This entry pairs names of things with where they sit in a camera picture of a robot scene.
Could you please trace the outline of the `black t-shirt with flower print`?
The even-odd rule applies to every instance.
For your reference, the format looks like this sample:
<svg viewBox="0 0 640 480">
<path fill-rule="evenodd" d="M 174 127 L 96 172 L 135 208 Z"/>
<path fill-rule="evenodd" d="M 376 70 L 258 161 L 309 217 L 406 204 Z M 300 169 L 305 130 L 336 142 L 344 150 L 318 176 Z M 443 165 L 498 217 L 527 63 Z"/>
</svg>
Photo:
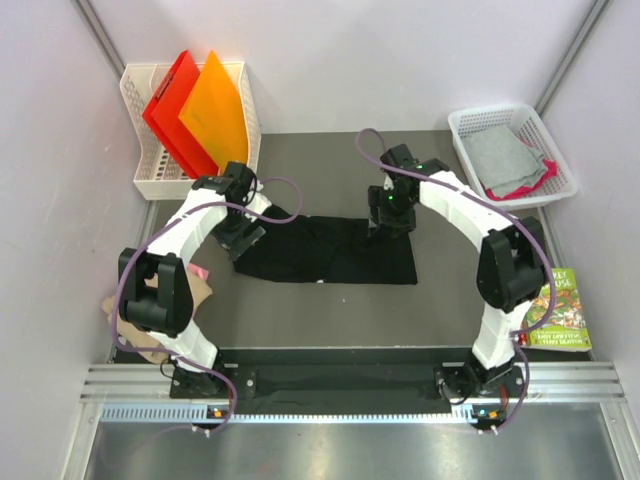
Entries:
<svg viewBox="0 0 640 480">
<path fill-rule="evenodd" d="M 272 282 L 415 285 L 409 235 L 373 233 L 366 219 L 300 215 L 260 220 L 265 234 L 237 260 L 237 273 Z"/>
</svg>

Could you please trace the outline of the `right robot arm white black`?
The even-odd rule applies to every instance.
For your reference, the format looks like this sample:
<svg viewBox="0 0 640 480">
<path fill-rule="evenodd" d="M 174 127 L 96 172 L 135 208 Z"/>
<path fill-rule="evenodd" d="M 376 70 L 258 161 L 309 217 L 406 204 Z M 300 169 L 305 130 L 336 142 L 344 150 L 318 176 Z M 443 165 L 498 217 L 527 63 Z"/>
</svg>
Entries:
<svg viewBox="0 0 640 480">
<path fill-rule="evenodd" d="M 510 372 L 513 339 L 548 275 L 541 224 L 514 221 L 483 201 L 438 159 L 417 160 L 400 144 L 380 163 L 387 177 L 368 190 L 369 232 L 398 237 L 416 227 L 416 206 L 430 209 L 453 225 L 479 253 L 476 286 L 484 301 L 478 337 L 464 365 L 438 382 L 450 402 L 487 396 Z"/>
</svg>

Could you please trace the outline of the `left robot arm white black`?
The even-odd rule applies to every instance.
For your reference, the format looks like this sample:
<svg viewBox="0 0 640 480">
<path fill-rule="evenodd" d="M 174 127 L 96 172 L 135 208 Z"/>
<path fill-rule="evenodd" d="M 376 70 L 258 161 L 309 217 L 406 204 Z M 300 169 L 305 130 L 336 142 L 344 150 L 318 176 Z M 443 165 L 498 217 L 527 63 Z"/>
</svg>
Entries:
<svg viewBox="0 0 640 480">
<path fill-rule="evenodd" d="M 223 175 L 194 181 L 167 222 L 170 230 L 138 258 L 132 248 L 120 254 L 118 276 L 124 286 L 119 315 L 172 352 L 172 380 L 180 396 L 207 398 L 226 390 L 218 348 L 193 319 L 195 299 L 187 266 L 208 235 L 236 261 L 265 234 L 255 216 L 235 208 L 263 213 L 271 203 L 257 192 L 258 186 L 248 166 L 230 162 Z"/>
</svg>

